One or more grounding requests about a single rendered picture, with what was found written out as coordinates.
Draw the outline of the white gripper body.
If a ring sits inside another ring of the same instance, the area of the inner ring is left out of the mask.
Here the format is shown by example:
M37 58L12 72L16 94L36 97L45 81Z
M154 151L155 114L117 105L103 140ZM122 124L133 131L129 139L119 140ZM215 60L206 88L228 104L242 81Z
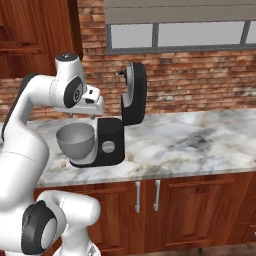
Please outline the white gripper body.
M57 112L63 112L63 113L102 115L104 113L104 100L103 100L103 97L100 96L96 103L86 103L85 99L82 98L72 108L56 107L55 110Z

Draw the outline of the grey mixer bowl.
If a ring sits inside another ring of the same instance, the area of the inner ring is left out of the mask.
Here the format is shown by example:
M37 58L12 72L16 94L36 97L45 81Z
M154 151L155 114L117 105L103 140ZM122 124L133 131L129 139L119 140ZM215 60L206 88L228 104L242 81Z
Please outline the grey mixer bowl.
M72 123L61 127L56 139L64 155L71 159L84 159L95 145L95 132L89 124Z

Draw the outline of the grey mixer knob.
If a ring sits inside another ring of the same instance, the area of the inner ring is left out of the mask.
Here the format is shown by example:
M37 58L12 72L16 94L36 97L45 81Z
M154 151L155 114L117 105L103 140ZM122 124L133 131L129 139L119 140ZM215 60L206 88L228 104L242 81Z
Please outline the grey mixer knob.
M115 150L115 144L113 141L105 141L102 144L102 150L105 153L112 153Z

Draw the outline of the black stand mixer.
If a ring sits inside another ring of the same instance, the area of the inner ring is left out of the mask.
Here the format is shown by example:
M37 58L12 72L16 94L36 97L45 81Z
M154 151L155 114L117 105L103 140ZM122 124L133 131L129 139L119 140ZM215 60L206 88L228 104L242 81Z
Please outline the black stand mixer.
M77 168L113 166L125 159L124 127L140 124L145 116L147 77L143 64L132 62L124 71L128 91L121 96L122 118L98 118L96 121L95 145L84 159L70 159ZM113 141L115 150L105 153L102 144Z

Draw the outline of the wooden cupboard door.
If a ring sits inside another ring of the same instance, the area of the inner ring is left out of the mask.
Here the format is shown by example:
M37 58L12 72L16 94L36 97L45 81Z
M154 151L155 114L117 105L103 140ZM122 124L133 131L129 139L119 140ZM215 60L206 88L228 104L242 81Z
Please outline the wooden cupboard door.
M251 181L247 173L161 179L147 182L145 250L225 245Z
M48 187L89 195L101 205L98 221L88 228L89 236L102 256L128 256L144 251L144 184L140 185L140 212L136 213L134 182Z

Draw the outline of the grey framed window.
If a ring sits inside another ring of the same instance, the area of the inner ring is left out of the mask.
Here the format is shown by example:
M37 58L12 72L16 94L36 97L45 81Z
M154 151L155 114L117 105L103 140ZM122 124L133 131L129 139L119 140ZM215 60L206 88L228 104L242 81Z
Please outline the grey framed window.
M109 54L256 49L256 21L111 24Z

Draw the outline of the beige window blind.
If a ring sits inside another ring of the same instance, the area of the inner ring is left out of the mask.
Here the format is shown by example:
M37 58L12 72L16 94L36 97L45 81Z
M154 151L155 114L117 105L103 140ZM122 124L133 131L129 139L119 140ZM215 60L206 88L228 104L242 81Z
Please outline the beige window blind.
M104 0L106 24L256 20L256 0Z

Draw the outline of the wooden wall cupboard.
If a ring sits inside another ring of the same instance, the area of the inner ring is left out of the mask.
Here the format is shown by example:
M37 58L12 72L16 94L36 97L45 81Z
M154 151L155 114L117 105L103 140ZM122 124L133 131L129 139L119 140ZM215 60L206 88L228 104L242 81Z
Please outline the wooden wall cupboard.
M83 58L77 0L0 0L0 79L54 75L63 53Z

